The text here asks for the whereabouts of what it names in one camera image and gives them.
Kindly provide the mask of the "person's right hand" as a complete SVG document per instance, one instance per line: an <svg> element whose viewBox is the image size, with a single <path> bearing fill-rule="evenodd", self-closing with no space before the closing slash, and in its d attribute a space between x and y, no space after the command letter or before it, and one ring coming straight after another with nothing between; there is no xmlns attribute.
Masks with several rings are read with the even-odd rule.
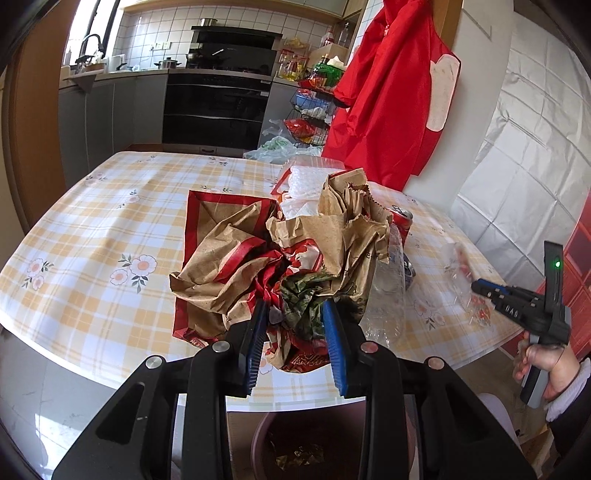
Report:
<svg viewBox="0 0 591 480"><path fill-rule="evenodd" d="M524 338L518 343L513 378L521 382L532 367L546 371L549 375L543 394L545 400L558 398L572 384L581 369L570 345L544 346L532 344L529 338Z"/></svg>

